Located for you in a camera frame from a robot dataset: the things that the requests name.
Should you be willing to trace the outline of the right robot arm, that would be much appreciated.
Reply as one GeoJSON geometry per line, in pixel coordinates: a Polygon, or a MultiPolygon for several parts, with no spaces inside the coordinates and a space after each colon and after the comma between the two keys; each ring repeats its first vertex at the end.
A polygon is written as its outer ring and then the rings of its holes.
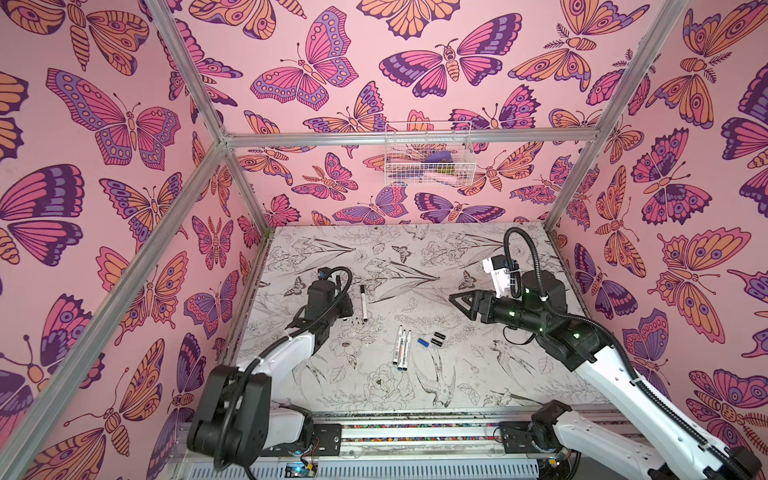
{"type": "Polygon", "coordinates": [[[550,401],[533,415],[530,437],[541,451],[584,454],[627,479],[755,479],[761,462],[745,447],[708,433],[641,376],[621,343],[601,325],[568,311],[562,281],[529,271],[516,297],[492,290],[450,295],[463,315],[531,333],[555,361],[596,388],[642,434],[638,443],[550,401]]]}

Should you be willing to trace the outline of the white marker pen blue tip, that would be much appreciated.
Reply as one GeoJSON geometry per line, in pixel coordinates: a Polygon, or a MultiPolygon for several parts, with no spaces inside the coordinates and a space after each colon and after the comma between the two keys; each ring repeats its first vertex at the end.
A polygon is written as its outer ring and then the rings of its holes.
{"type": "Polygon", "coordinates": [[[403,337],[399,355],[398,369],[407,371],[409,366],[409,352],[412,341],[412,331],[408,330],[403,337]]]}

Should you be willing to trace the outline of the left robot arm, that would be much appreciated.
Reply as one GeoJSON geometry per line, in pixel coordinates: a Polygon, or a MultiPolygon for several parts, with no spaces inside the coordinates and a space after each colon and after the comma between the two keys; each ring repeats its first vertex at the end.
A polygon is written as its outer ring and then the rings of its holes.
{"type": "Polygon", "coordinates": [[[351,278],[314,281],[285,335],[244,366],[213,369],[189,425],[188,451],[208,457],[216,470],[235,465],[250,472],[265,452],[303,456],[314,447],[312,413],[278,406],[274,390],[320,350],[336,320],[354,315],[351,283],[351,278]]]}

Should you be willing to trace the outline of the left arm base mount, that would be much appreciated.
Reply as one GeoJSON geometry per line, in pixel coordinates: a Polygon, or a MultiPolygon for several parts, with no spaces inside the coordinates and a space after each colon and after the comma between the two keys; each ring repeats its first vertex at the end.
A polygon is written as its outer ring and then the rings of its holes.
{"type": "Polygon", "coordinates": [[[342,425],[317,421],[309,410],[281,407],[270,412],[263,456],[338,456],[342,425]]]}

